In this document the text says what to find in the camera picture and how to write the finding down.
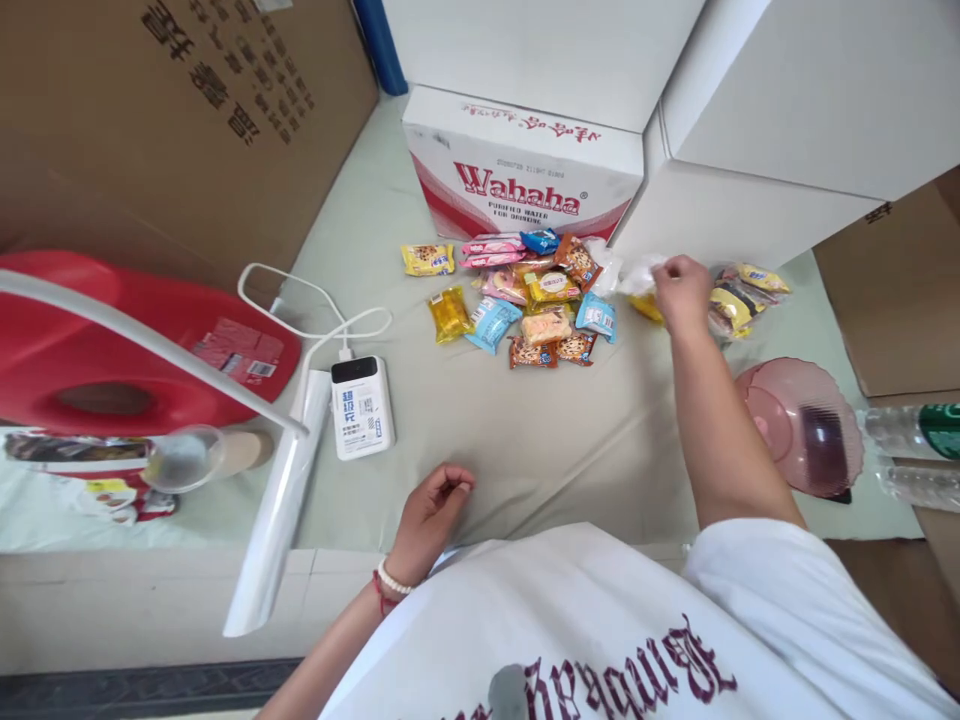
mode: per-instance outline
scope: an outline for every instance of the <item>pink bowl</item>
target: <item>pink bowl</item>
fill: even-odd
[[[863,437],[830,373],[777,358],[744,371],[736,386],[791,487],[833,497],[853,485],[863,470]]]

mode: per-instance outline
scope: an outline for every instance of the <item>water bottle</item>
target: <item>water bottle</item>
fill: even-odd
[[[960,403],[871,408],[864,428],[890,457],[960,460]]]
[[[929,470],[889,466],[877,471],[880,487],[898,500],[934,508],[960,512],[960,471]]]

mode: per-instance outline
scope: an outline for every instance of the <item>white t-shirt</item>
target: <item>white t-shirt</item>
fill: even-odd
[[[321,718],[958,718],[836,555],[729,520],[684,578],[580,524],[465,551],[354,661]]]

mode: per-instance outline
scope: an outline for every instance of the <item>bracelet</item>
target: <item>bracelet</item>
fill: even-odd
[[[380,576],[380,581],[395,593],[399,593],[400,595],[409,595],[412,593],[412,587],[409,585],[401,585],[392,577],[390,577],[390,574],[384,569],[384,565],[386,565],[386,563],[387,559],[384,558],[380,561],[380,565],[377,567],[377,574]]]
[[[387,610],[393,610],[393,608],[400,603],[384,596],[383,588],[380,587],[380,575],[376,570],[373,571],[373,587],[377,591],[377,595],[380,598],[380,617],[385,618],[387,616]]]

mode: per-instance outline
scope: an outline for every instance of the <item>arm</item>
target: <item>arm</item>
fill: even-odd
[[[401,585],[411,586],[426,579],[447,547],[474,484],[469,471],[444,464],[410,493],[400,517],[396,542],[385,565],[391,577]],[[384,587],[383,592],[389,600],[403,600],[403,596],[388,588]],[[257,720],[316,720],[382,621],[380,598],[371,581],[340,613],[320,642],[260,711]]]
[[[654,277],[657,304],[670,331],[680,443],[700,528],[739,517],[773,518],[805,528],[790,487],[710,336],[710,273],[681,255]]]

